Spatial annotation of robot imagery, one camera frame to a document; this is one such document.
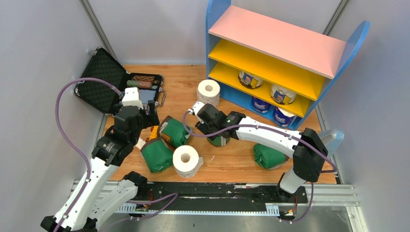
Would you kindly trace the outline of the cream roll blue picture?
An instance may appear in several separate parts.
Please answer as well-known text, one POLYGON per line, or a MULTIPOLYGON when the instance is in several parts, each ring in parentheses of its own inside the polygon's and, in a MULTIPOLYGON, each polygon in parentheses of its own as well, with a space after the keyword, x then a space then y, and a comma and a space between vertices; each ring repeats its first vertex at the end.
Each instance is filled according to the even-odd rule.
POLYGON ((244 71, 239 71, 238 80, 241 85, 249 89, 257 89, 263 83, 261 78, 248 74, 244 71))

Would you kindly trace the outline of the blue Tempo tissue pack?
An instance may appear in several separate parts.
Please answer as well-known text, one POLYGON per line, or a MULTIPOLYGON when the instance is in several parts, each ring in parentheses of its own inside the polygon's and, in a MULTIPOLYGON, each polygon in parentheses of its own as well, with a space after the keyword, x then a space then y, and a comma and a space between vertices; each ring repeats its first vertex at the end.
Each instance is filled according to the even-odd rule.
POLYGON ((266 114, 271 109, 272 105, 266 101, 258 99, 256 97, 251 98, 251 106, 253 110, 261 114, 266 114))

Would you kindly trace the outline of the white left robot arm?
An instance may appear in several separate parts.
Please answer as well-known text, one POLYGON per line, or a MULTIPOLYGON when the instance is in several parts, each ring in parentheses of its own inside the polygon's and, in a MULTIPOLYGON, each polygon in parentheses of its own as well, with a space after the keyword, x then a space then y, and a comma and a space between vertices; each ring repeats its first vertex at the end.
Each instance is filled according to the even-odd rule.
POLYGON ((155 109, 147 113, 140 100, 123 100, 114 124, 97 141, 89 159, 90 168, 74 193, 55 215, 43 218, 41 227, 48 232, 96 232, 126 201, 144 199, 148 194, 147 179, 134 171, 103 199, 98 201, 97 197, 133 151, 141 131, 158 124, 155 109))

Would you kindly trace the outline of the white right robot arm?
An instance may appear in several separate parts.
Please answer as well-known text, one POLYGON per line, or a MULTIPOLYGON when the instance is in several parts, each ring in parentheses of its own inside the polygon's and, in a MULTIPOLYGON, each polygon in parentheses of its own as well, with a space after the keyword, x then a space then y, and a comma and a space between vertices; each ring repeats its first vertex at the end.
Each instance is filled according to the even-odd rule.
POLYGON ((270 147, 293 160, 293 167, 280 179, 276 188, 279 200, 288 202, 298 188, 306 182, 317 182, 328 150, 317 132, 285 130, 261 123, 242 113, 231 111, 228 115, 209 103, 197 101, 193 115, 198 118, 196 128, 203 137, 233 138, 251 141, 270 147))

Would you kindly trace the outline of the plain green roll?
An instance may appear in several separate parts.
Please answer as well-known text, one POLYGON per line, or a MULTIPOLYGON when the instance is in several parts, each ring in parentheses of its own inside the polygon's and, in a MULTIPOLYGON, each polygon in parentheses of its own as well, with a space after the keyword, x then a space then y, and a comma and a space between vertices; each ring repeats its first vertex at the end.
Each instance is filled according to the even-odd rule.
POLYGON ((226 146, 231 138, 224 138, 223 136, 208 137, 207 140, 215 147, 226 146))

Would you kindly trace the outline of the cream roll brown band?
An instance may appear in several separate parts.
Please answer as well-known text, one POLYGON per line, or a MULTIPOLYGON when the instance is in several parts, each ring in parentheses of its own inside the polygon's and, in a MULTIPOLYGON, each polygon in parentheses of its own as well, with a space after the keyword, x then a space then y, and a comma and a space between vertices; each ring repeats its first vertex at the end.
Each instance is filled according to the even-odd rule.
POLYGON ((296 93, 278 85, 271 86, 271 98, 279 104, 288 105, 294 102, 296 93))

